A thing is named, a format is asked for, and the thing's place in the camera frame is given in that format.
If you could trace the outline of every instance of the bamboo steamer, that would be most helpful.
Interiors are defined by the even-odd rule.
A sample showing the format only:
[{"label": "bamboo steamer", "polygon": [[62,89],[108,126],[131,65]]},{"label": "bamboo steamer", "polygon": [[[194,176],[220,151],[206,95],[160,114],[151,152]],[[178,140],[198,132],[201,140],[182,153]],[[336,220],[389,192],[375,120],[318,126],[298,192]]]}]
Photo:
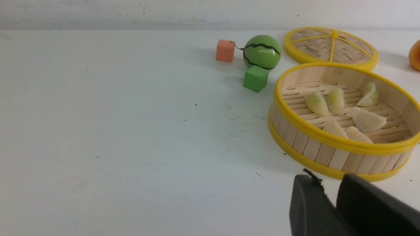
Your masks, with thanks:
[{"label": "bamboo steamer", "polygon": [[[362,108],[387,118],[387,124],[367,136],[374,144],[334,136],[322,130],[336,120],[353,126],[351,111],[362,98],[360,88],[373,82],[379,93],[376,106]],[[320,90],[325,96],[342,88],[345,114],[321,117],[305,105],[306,96]],[[372,72],[338,63],[309,63],[287,70],[277,81],[270,107],[269,127],[278,145],[304,166],[341,179],[354,173],[367,181],[396,174],[420,141],[420,106],[393,82]]]},{"label": "bamboo steamer", "polygon": [[365,40],[344,31],[305,27],[290,31],[284,51],[300,64],[330,62],[371,71],[379,61],[376,49]]}]

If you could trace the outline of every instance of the green ball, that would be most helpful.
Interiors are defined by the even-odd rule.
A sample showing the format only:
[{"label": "green ball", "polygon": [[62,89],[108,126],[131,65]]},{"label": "green ball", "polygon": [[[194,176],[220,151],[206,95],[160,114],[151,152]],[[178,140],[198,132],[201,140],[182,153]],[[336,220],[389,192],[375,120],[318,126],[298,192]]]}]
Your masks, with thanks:
[{"label": "green ball", "polygon": [[242,56],[248,68],[258,66],[271,71],[280,61],[281,49],[273,37],[257,35],[247,42]]}]

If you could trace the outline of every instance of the black stripe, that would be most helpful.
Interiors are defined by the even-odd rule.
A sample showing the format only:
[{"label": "black stripe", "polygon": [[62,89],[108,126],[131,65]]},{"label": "black stripe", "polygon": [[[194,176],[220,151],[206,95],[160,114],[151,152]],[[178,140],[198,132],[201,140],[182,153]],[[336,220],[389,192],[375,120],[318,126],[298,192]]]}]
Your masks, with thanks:
[{"label": "black stripe", "polygon": [[272,70],[272,69],[274,69],[275,67],[273,67],[273,68],[267,68],[267,67],[261,67],[261,66],[259,66],[259,65],[257,65],[257,64],[255,64],[255,63],[252,63],[248,58],[247,58],[247,56],[245,55],[245,51],[242,53],[242,55],[244,56],[244,59],[245,60],[247,60],[247,62],[248,62],[248,64],[250,64],[250,65],[252,65],[252,66],[258,66],[258,67],[260,67],[260,68],[263,68],[263,69],[265,69],[265,70]]},{"label": "black stripe", "polygon": [[265,45],[263,43],[259,43],[259,44],[251,43],[251,44],[245,46],[244,50],[249,48],[249,47],[264,47],[264,48],[267,48],[267,49],[273,49],[277,54],[279,54],[281,56],[281,54],[277,51],[277,49],[275,49],[272,46]]}]

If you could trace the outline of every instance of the green cube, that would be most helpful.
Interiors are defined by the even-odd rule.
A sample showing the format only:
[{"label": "green cube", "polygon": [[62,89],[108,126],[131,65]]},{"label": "green cube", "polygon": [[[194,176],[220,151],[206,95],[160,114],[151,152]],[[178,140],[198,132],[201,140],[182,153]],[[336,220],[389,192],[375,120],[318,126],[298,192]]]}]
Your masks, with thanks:
[{"label": "green cube", "polygon": [[268,70],[258,66],[251,66],[246,72],[244,77],[244,87],[254,92],[260,92],[268,81]]}]

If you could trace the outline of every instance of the white table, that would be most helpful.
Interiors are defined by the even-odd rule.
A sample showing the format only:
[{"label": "white table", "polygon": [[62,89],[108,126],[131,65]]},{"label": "white table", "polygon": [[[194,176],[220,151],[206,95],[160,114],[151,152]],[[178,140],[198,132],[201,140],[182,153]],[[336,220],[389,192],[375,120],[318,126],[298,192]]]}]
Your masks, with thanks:
[{"label": "white table", "polygon": [[[420,31],[349,31],[379,51],[374,72],[420,101],[407,54]],[[0,234],[290,235],[293,178],[267,125],[267,87],[215,61],[286,31],[0,31]],[[420,210],[419,149],[375,183]],[[335,202],[340,182],[324,176]]]}]

